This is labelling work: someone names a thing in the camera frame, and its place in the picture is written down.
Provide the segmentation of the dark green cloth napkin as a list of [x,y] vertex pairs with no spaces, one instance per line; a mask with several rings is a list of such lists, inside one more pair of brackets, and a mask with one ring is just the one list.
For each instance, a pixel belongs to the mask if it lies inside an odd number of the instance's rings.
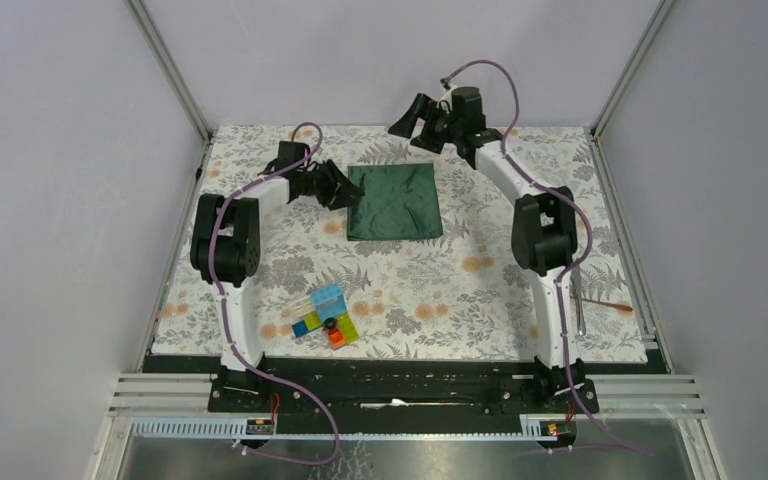
[[348,173],[364,193],[348,209],[348,240],[418,241],[442,236],[432,164],[353,165]]

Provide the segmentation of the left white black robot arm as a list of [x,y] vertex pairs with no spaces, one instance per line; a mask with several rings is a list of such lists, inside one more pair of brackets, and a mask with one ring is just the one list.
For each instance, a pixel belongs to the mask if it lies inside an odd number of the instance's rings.
[[232,398],[248,411],[264,407],[268,381],[278,381],[260,368],[265,349],[253,313],[262,221],[300,197],[312,197],[329,210],[355,207],[364,197],[334,161],[313,161],[317,151],[304,142],[281,141],[276,157],[254,180],[227,195],[202,194],[196,205],[190,264],[215,288],[221,370],[231,381]]

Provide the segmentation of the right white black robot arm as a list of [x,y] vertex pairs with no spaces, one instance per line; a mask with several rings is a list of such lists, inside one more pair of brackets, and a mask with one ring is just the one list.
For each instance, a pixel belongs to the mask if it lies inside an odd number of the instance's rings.
[[507,149],[507,138],[489,127],[476,87],[449,87],[439,99],[419,93],[388,129],[411,146],[439,154],[451,144],[470,167],[511,202],[511,251],[532,291],[541,335],[535,348],[535,402],[557,412],[584,386],[582,363],[571,354],[566,315],[578,250],[576,212],[566,187],[542,185]]

